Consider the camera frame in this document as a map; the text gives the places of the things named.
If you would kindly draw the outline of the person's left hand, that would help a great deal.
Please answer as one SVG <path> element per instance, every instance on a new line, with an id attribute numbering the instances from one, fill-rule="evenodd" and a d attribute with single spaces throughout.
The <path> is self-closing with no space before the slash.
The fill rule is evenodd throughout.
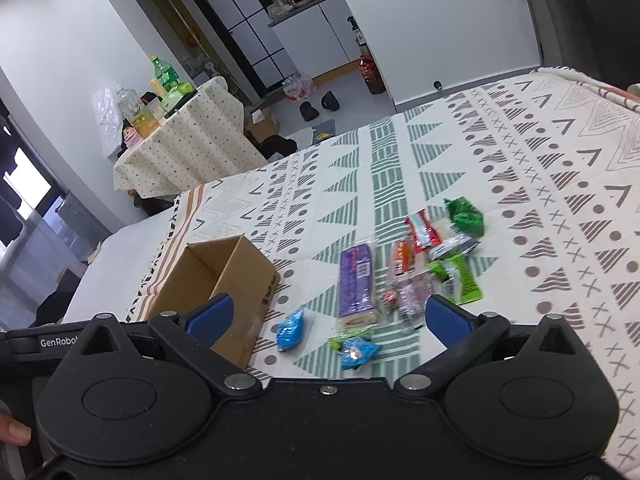
<path id="1" fill-rule="evenodd" d="M 0 441 L 15 446 L 29 445 L 32 430 L 13 417 L 0 414 Z"/>

